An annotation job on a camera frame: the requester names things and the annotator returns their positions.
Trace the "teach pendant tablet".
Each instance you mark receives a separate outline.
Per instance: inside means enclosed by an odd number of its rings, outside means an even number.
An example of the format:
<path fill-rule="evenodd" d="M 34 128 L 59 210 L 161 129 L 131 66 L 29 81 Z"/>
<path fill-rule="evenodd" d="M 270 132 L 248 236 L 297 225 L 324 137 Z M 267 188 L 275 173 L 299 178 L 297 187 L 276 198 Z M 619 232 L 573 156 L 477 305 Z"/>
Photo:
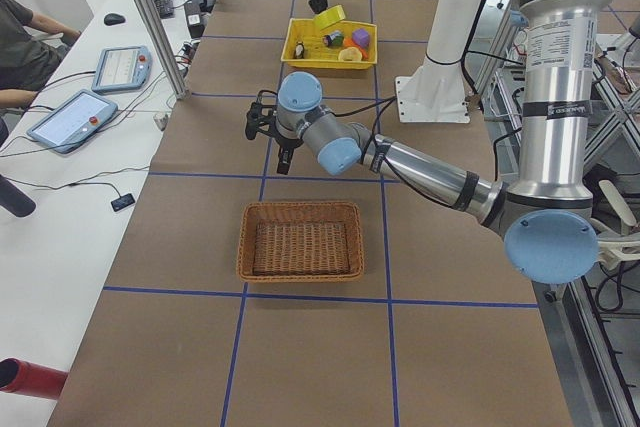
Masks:
<path fill-rule="evenodd" d="M 27 135 L 50 150 L 67 154 L 110 121 L 116 110 L 115 102 L 84 89 L 34 124 Z"/>
<path fill-rule="evenodd" d="M 91 90 L 111 94 L 139 89 L 148 79 L 151 65 L 151 52 L 146 46 L 103 49 Z"/>

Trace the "small cylindrical can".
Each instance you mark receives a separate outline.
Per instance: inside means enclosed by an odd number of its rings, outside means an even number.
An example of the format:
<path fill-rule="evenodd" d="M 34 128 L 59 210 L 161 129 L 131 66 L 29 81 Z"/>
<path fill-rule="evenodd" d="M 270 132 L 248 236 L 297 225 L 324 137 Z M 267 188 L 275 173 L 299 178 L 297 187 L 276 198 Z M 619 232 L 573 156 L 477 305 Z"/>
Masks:
<path fill-rule="evenodd" d="M 327 47 L 340 47 L 344 42 L 344 34 L 340 30 L 335 30 L 324 35 L 322 40 Z"/>

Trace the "small black phone device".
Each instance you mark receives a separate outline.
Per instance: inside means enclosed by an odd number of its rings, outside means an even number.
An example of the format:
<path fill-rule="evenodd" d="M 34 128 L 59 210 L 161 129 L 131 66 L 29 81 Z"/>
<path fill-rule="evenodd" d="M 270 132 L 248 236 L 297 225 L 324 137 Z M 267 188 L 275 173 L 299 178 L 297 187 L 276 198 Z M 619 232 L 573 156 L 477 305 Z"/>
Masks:
<path fill-rule="evenodd" d="M 119 212 L 135 204 L 135 198 L 131 193 L 123 194 L 110 202 L 114 212 Z"/>

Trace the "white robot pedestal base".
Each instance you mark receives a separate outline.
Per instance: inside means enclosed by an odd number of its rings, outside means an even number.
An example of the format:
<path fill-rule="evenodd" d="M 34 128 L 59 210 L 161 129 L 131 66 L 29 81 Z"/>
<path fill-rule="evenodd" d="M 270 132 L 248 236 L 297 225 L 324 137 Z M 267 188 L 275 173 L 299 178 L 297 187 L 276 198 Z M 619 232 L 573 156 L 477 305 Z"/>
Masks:
<path fill-rule="evenodd" d="M 395 79 L 403 123 L 468 123 L 462 59 L 482 0 L 438 0 L 424 61 Z"/>

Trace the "seated person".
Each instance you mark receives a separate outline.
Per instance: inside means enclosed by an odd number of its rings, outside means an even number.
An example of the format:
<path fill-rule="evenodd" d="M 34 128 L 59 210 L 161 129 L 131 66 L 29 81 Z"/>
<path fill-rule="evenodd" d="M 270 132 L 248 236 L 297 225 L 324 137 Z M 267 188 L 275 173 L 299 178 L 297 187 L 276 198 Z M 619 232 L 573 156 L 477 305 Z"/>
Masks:
<path fill-rule="evenodd" d="M 26 108 L 60 66 L 64 53 L 36 39 L 26 27 L 41 33 L 61 34 L 70 47 L 81 31 L 16 0 L 1 0 L 1 108 Z"/>

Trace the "red cylinder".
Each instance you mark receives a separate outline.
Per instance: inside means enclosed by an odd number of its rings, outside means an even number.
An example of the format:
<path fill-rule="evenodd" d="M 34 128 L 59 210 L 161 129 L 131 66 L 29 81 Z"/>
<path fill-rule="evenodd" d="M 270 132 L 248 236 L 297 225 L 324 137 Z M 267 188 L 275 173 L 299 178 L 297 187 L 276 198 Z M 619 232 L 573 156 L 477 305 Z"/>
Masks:
<path fill-rule="evenodd" d="M 57 400 L 67 376 L 67 372 L 24 360 L 7 358 L 1 361 L 3 393 Z"/>

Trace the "black computer mouse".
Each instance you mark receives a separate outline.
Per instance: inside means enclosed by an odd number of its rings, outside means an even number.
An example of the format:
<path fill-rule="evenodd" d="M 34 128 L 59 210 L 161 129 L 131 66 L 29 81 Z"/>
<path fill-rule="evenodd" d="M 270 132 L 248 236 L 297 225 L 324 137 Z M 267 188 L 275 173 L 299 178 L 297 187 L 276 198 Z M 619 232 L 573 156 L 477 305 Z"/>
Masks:
<path fill-rule="evenodd" d="M 106 26 L 115 26 L 126 22 L 126 18 L 123 15 L 117 13 L 108 13 L 103 18 L 103 23 Z"/>

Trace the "yellow woven basket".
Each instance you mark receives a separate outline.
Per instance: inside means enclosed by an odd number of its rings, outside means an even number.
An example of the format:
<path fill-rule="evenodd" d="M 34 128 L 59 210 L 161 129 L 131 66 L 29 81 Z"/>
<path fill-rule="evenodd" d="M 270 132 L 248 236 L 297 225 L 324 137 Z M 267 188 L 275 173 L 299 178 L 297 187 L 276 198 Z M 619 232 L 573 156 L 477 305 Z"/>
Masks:
<path fill-rule="evenodd" d="M 340 50 L 350 47 L 349 39 L 354 30 L 366 29 L 371 37 L 367 48 L 369 58 L 361 62 L 339 62 L 337 60 Z M 327 47 L 323 43 L 323 36 L 340 30 L 344 34 L 346 46 Z M 377 26 L 371 23 L 343 20 L 328 29 L 318 30 L 311 19 L 292 18 L 289 20 L 285 43 L 281 53 L 281 61 L 290 67 L 301 69 L 346 69 L 366 70 L 377 64 Z M 305 45 L 305 57 L 294 59 L 294 47 L 302 41 Z"/>

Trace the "near teach pendant tablet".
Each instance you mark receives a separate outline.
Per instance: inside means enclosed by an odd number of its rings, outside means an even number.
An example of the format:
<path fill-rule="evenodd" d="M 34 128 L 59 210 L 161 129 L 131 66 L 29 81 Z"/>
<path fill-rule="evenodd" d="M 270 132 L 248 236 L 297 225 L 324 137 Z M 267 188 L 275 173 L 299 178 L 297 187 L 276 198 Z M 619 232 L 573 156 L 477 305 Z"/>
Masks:
<path fill-rule="evenodd" d="M 67 154 L 110 121 L 116 110 L 115 102 L 84 89 L 34 124 L 27 135 L 50 150 Z"/>

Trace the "aluminium frame post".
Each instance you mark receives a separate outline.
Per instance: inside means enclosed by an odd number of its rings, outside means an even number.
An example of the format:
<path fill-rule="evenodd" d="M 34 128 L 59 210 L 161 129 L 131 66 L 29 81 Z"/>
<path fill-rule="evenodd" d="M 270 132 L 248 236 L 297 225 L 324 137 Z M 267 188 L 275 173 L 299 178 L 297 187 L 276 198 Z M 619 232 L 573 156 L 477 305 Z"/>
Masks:
<path fill-rule="evenodd" d="M 165 33 L 161 18 L 153 0 L 134 0 L 143 24 L 152 40 L 163 71 L 177 100 L 186 97 L 188 91 L 182 74 L 177 66 L 174 52 Z"/>

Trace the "orange toy carrot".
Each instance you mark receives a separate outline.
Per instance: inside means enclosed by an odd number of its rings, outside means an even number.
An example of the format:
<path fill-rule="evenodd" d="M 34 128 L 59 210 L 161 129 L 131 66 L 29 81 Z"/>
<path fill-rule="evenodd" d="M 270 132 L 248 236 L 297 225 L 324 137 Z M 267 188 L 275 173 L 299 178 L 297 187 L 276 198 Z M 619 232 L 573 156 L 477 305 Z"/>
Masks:
<path fill-rule="evenodd" d="M 368 58 L 369 58 L 369 54 L 368 54 L 367 49 L 364 49 L 364 48 L 362 48 L 362 47 L 360 47 L 360 46 L 358 46 L 358 45 L 356 45 L 356 48 L 357 48 L 357 49 L 358 49 L 358 51 L 361 53 L 361 55 L 362 55 L 362 59 L 365 59 L 365 60 L 366 60 L 366 59 L 368 59 Z"/>

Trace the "yellow clear tape roll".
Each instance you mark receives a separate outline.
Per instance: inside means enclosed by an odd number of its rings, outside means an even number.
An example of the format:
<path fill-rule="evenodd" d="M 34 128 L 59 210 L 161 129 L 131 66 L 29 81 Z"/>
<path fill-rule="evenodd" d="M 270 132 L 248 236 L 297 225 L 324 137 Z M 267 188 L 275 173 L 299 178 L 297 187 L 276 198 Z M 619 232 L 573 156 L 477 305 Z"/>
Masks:
<path fill-rule="evenodd" d="M 333 25 L 338 24 L 346 18 L 346 14 L 342 5 L 335 5 L 321 13 L 318 13 L 313 18 L 314 26 L 318 30 L 327 29 Z"/>

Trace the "purple foam cube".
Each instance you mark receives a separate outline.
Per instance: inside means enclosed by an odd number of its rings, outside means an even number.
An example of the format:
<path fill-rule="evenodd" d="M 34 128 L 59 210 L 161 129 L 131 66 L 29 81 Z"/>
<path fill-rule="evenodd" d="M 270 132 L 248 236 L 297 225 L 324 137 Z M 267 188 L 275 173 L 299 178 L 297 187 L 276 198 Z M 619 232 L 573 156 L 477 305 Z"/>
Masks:
<path fill-rule="evenodd" d="M 351 34 L 351 40 L 359 47 L 367 49 L 370 45 L 370 34 L 364 28 L 358 28 Z"/>

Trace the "far teach pendant tablet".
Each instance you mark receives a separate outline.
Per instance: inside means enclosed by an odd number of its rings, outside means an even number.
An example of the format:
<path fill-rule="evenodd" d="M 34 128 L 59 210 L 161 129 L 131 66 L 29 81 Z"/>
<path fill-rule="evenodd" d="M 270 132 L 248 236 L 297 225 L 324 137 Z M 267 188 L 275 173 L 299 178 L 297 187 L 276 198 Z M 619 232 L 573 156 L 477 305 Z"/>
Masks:
<path fill-rule="evenodd" d="M 103 49 L 91 90 L 111 94 L 139 89 L 148 79 L 151 65 L 151 52 L 146 46 Z"/>

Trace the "small panda figurine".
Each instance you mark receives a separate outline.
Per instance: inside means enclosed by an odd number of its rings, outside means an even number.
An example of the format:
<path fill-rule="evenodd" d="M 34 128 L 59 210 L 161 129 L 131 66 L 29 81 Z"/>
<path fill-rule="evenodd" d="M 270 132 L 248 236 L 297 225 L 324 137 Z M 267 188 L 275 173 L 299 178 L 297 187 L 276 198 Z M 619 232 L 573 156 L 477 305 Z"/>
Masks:
<path fill-rule="evenodd" d="M 303 59 L 305 57 L 305 45 L 302 41 L 296 43 L 294 47 L 293 58 Z"/>

